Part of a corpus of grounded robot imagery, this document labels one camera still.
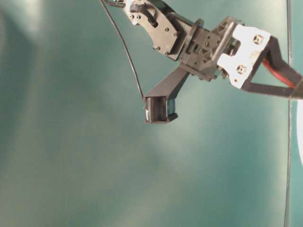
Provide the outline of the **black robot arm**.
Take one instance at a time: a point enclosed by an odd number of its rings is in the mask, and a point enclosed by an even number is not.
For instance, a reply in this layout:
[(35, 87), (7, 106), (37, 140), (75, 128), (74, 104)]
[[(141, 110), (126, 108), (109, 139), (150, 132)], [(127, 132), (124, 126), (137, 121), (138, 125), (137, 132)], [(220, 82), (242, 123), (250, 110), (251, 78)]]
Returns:
[(293, 99), (303, 97), (303, 78), (281, 57), (278, 40), (269, 32), (227, 17), (214, 29), (177, 14), (161, 0), (115, 0), (134, 25), (142, 26), (153, 48), (180, 65), (145, 100), (175, 99), (188, 75), (211, 81), (227, 76), (241, 90)]

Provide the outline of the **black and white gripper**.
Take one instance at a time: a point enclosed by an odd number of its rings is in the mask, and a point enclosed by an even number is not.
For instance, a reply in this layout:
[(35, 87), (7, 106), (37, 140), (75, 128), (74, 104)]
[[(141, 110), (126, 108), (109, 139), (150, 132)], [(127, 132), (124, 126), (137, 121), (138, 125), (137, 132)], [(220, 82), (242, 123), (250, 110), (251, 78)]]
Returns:
[[(217, 71), (224, 72), (238, 89), (302, 100), (303, 76), (283, 60), (277, 38), (232, 17), (211, 31), (201, 24), (202, 20), (197, 20), (186, 35), (180, 53), (182, 69), (207, 81), (214, 79)], [(251, 82), (263, 62), (280, 75), (286, 87)]]

